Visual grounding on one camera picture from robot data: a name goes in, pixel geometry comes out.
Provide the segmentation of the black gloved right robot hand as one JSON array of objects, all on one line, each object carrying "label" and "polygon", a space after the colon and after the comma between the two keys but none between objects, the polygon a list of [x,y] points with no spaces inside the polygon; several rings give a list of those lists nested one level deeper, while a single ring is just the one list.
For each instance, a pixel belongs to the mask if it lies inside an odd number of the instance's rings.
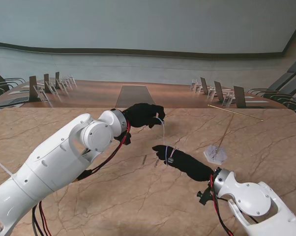
[{"label": "black gloved right robot hand", "polygon": [[171,146],[156,145],[152,147],[156,155],[164,164],[186,173],[195,181],[209,181],[214,171],[191,155]]}]

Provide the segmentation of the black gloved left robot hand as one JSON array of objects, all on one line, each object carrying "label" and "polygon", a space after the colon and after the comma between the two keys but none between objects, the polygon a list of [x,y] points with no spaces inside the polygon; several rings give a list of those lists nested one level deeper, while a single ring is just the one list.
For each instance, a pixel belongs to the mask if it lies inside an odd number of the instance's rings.
[{"label": "black gloved left robot hand", "polygon": [[153,128],[155,125],[161,125],[164,121],[164,108],[155,104],[137,103],[122,111],[126,120],[132,127],[148,126]]}]

